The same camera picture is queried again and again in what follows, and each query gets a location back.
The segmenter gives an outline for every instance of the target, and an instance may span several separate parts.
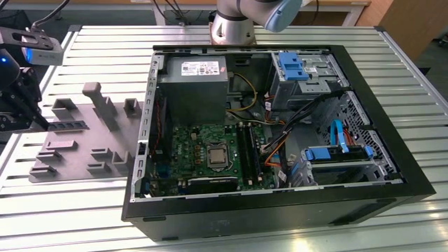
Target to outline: chip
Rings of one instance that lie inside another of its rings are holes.
[[[225,163],[225,152],[224,149],[213,149],[209,150],[209,163],[211,164],[221,164]]]

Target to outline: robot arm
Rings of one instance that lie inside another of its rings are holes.
[[[219,0],[212,25],[213,43],[252,44],[253,22],[275,33],[281,32],[295,19],[301,3],[301,0]]]

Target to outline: ram slot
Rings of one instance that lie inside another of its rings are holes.
[[[244,137],[244,126],[240,124],[236,126],[236,138],[237,138],[237,150],[240,153],[240,166],[243,173],[244,184],[248,184],[248,181],[252,180],[249,172],[249,164],[247,159],[247,150],[245,150],[245,137]]]
[[[256,151],[256,146],[255,146],[255,141],[251,136],[251,126],[245,125],[244,127],[244,140],[245,140],[245,152],[247,152],[247,160],[248,160],[248,169],[249,169],[249,174],[252,178],[252,183],[257,181],[259,173],[257,173],[257,164],[259,160],[255,162],[255,151]]]
[[[259,156],[259,150],[256,146],[255,133],[253,133],[252,127],[248,127],[248,133],[251,137],[251,152],[253,153],[252,160],[255,164],[256,177],[257,179],[260,179],[261,178],[260,156]]]

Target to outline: power supply label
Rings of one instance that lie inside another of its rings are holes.
[[[184,62],[181,63],[181,66],[181,76],[220,74],[217,61]]]

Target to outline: sticker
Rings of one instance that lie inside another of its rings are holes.
[[[267,108],[265,110],[271,111],[271,103],[265,102],[264,105],[265,105],[265,108]]]
[[[181,66],[181,76],[219,75],[217,61],[184,62]]]
[[[283,180],[283,182],[287,182],[287,174],[281,170],[279,171],[279,178]]]
[[[305,67],[305,72],[317,72],[315,67]]]

